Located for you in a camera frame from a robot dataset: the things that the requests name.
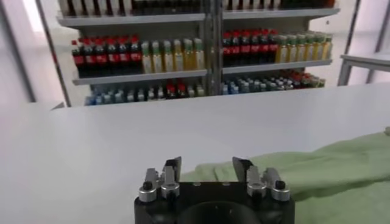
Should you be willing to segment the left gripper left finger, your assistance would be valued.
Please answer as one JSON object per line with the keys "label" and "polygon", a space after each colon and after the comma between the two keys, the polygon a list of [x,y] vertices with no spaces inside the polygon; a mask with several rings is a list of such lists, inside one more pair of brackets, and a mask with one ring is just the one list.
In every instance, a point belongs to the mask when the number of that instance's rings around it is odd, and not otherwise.
{"label": "left gripper left finger", "polygon": [[165,162],[161,174],[155,168],[148,168],[142,186],[139,188],[139,200],[144,203],[155,201],[160,194],[164,199],[180,195],[180,170],[182,157],[178,156]]}

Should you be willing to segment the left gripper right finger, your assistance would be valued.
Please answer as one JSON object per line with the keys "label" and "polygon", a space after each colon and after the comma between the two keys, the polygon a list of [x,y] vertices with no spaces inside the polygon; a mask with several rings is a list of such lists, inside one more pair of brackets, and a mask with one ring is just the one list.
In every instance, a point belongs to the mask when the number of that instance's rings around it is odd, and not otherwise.
{"label": "left gripper right finger", "polygon": [[270,195],[276,201],[290,200],[290,188],[275,168],[266,168],[260,174],[258,167],[248,159],[233,157],[232,163],[238,181],[246,184],[248,196],[265,198]]}

